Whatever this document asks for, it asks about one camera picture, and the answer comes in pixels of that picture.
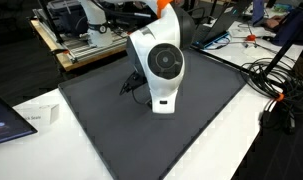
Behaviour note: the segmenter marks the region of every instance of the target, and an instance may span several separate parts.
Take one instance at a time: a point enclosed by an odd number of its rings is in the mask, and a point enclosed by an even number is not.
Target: wire bundle
[[[295,107],[303,107],[303,80],[294,73],[288,64],[282,61],[269,74],[266,74],[264,70],[270,64],[270,59],[262,58],[253,63],[244,64],[242,67],[243,69],[247,67],[248,76],[244,75],[243,70],[241,70],[241,75],[255,91],[271,99],[265,107],[265,113],[270,114],[271,107],[276,102],[283,105],[282,110],[287,113],[286,118],[282,118],[272,125],[267,124],[268,118],[263,119],[264,122],[261,126],[264,128],[282,127],[291,131],[295,127],[293,121],[295,115],[301,114],[296,111]]]

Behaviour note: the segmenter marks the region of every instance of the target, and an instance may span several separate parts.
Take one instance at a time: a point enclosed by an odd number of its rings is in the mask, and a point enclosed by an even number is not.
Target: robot
[[[111,32],[105,26],[103,10],[94,0],[79,0],[87,14],[89,43],[107,46],[112,43]],[[132,0],[106,0],[109,3]],[[193,19],[168,0],[142,0],[158,19],[131,33],[127,39],[127,54],[135,68],[120,92],[133,91],[148,83],[152,111],[159,114],[175,112],[175,100],[185,71],[181,50],[192,43],[195,25]]]

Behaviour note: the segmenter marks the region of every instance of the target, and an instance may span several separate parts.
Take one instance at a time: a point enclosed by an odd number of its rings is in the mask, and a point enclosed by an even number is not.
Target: machine
[[[107,0],[109,3],[131,0]],[[193,19],[180,7],[169,1],[143,0],[158,20],[146,25],[128,37],[127,53],[135,72],[125,82],[120,94],[133,91],[148,83],[154,113],[175,111],[175,100],[183,79],[185,63],[181,50],[191,45],[195,31]],[[112,43],[110,30],[105,25],[103,10],[94,0],[79,0],[89,23],[89,43],[107,46]]]

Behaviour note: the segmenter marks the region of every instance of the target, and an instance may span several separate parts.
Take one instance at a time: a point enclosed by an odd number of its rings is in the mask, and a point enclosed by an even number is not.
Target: black mat
[[[184,55],[186,71],[172,115],[153,114],[135,103],[131,93],[119,96],[133,72],[127,57],[60,85],[113,178],[164,178],[245,84],[235,69],[194,51]],[[147,86],[141,87],[137,99],[147,92]]]

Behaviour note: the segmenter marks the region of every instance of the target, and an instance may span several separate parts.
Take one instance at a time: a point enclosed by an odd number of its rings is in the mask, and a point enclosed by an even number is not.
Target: gray mat
[[[114,179],[162,179],[212,119],[243,87],[235,69],[188,50],[172,115],[153,114],[131,93],[119,96],[133,72],[127,57],[60,84],[80,124]],[[147,86],[136,93],[146,100]]]

